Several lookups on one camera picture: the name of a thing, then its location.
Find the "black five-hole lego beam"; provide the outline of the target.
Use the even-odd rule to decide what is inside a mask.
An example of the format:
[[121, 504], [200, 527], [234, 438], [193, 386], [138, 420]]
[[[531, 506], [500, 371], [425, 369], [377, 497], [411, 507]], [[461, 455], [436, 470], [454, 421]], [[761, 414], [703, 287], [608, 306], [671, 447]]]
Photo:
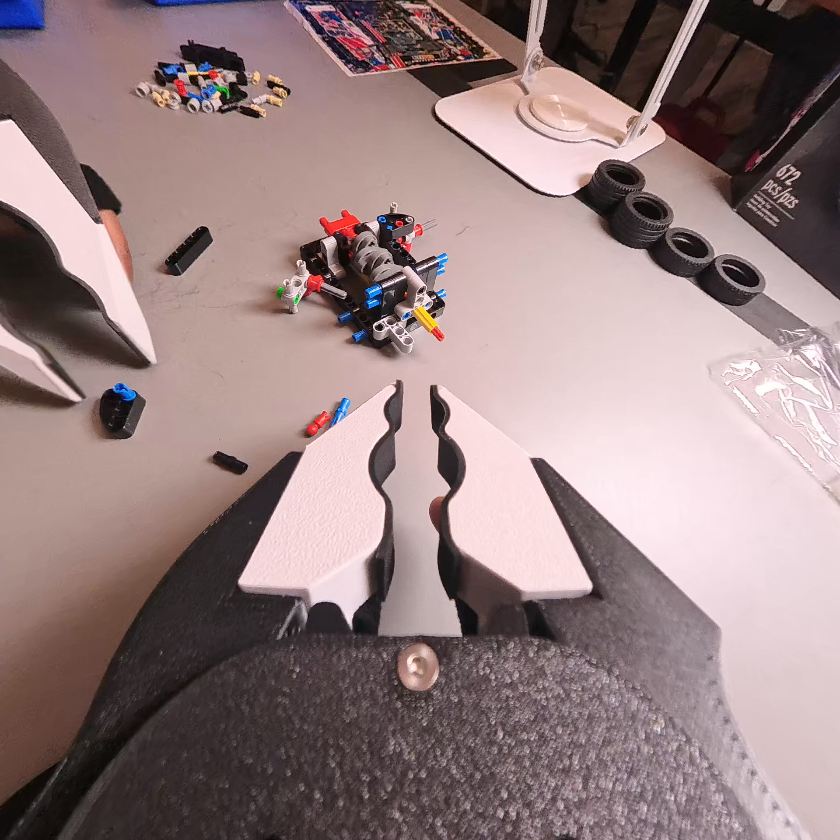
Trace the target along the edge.
[[175, 277], [189, 270], [214, 242], [209, 228], [205, 225], [194, 229], [164, 261], [166, 271]]

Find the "clear plastic bag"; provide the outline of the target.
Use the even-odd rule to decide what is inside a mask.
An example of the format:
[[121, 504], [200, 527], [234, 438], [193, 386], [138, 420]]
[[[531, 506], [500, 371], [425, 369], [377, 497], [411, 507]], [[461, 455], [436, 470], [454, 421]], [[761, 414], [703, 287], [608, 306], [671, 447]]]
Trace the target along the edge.
[[710, 378], [839, 501], [839, 323], [775, 338], [713, 363]]

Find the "colourful sticker sheet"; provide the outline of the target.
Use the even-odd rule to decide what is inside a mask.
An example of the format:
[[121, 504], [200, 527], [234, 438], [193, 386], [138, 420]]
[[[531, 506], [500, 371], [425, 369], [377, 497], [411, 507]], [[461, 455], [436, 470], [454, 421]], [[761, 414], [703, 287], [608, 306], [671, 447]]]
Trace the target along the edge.
[[289, 1], [284, 6], [349, 77], [500, 58], [435, 2]]

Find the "dark grey triangular lego liftarm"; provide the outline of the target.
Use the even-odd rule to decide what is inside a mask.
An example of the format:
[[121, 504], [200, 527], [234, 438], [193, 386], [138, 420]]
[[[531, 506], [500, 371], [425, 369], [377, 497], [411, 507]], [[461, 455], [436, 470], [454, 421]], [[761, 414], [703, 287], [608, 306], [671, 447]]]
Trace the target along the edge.
[[136, 393], [137, 398], [132, 403], [116, 400], [111, 388], [101, 394], [98, 405], [99, 419], [103, 430], [112, 438], [131, 438], [136, 431], [146, 405], [144, 397]]

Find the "white book stand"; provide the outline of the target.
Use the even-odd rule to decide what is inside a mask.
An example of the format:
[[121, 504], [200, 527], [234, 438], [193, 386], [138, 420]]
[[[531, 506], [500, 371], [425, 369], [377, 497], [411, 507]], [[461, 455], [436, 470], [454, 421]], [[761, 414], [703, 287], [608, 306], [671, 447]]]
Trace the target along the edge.
[[571, 70], [545, 65], [548, 2], [534, 1], [521, 75], [442, 98], [435, 116], [538, 193], [576, 193], [604, 161], [628, 163], [665, 141], [654, 118], [708, 4], [692, 2], [641, 112]]

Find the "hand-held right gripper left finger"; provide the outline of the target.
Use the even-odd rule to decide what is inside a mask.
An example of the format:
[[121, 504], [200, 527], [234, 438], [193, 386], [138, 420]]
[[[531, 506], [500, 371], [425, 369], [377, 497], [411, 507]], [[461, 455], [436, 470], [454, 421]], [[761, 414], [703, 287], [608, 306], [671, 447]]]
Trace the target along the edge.
[[246, 593], [335, 604], [377, 632], [393, 576], [392, 502], [403, 383], [381, 389], [301, 453], [242, 571]]

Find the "person's left hand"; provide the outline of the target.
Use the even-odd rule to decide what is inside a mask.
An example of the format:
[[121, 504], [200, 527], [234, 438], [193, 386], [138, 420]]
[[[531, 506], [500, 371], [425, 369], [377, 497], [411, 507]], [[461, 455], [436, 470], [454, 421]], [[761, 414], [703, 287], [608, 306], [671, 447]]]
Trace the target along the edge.
[[120, 222], [120, 217], [113, 210], [106, 208], [99, 209], [99, 215], [102, 224], [104, 225], [108, 232], [108, 235], [110, 236], [112, 245], [115, 249], [115, 252], [117, 253], [119, 261], [126, 274], [126, 277], [128, 278], [129, 283], [133, 284], [133, 258], [130, 253], [128, 239], [126, 238], [126, 235]]

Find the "pile of small lego pieces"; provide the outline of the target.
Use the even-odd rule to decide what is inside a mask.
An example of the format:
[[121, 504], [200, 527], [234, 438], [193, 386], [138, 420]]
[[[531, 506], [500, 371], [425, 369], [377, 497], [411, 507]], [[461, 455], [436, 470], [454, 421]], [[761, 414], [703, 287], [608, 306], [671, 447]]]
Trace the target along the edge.
[[180, 56], [159, 61], [152, 78], [134, 86], [134, 95], [160, 109], [238, 113], [257, 120], [266, 119], [272, 108], [282, 108], [291, 96], [280, 77], [249, 70], [244, 58], [226, 47], [189, 39], [180, 46]]

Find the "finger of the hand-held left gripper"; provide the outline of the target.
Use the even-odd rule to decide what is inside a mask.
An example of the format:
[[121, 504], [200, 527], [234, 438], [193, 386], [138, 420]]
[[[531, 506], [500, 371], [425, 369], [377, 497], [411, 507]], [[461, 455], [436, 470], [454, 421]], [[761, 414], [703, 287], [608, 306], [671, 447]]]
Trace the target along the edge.
[[2, 206], [49, 242], [61, 268], [96, 299], [104, 318], [148, 364], [151, 334], [108, 230], [88, 214], [11, 119], [1, 124]]
[[86, 398], [79, 385], [37, 342], [10, 324], [1, 324], [1, 366], [19, 379], [54, 396], [79, 403]]

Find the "lego set box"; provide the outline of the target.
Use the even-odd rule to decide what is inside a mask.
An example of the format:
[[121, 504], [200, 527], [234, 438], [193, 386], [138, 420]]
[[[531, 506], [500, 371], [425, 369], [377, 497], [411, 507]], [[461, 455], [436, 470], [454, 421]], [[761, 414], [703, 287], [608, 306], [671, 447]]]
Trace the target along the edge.
[[731, 204], [839, 297], [838, 82], [801, 108], [780, 137], [732, 178]]

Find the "black lego tyre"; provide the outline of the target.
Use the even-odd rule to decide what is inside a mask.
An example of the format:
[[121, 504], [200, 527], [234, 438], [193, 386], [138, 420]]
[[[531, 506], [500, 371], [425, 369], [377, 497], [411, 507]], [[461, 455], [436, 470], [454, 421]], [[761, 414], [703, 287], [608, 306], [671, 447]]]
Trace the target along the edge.
[[699, 275], [716, 256], [715, 249], [703, 235], [686, 227], [669, 227], [649, 252], [662, 269], [684, 278]]
[[696, 276], [696, 283], [710, 297], [730, 307], [740, 307], [764, 292], [761, 270], [743, 257], [716, 256]]
[[626, 198], [644, 191], [646, 177], [634, 164], [619, 160], [600, 163], [583, 188], [585, 201], [601, 215], [609, 215]]
[[608, 224], [614, 239], [631, 249], [650, 249], [665, 236], [674, 212], [661, 197], [634, 192], [616, 205]]

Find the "lego chassis assembly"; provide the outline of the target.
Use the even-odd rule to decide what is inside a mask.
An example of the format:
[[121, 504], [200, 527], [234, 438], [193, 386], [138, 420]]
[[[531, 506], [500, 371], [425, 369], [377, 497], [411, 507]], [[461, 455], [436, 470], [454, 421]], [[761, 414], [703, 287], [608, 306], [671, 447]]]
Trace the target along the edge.
[[438, 321], [446, 290], [437, 283], [448, 255], [413, 254], [415, 241], [436, 226], [434, 219], [418, 222], [392, 203], [387, 213], [366, 222], [344, 209], [319, 223], [323, 236], [300, 247], [294, 273], [276, 290], [289, 314], [305, 299], [322, 295], [339, 306], [338, 323], [353, 328], [354, 343], [410, 354], [417, 330], [445, 341]]

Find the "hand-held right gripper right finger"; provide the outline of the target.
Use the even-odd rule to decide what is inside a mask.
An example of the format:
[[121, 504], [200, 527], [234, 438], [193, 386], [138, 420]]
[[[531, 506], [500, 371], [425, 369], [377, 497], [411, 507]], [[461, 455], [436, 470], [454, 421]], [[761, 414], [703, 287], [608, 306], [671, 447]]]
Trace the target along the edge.
[[529, 453], [441, 385], [430, 388], [448, 484], [437, 567], [462, 632], [502, 607], [589, 595], [593, 582]]

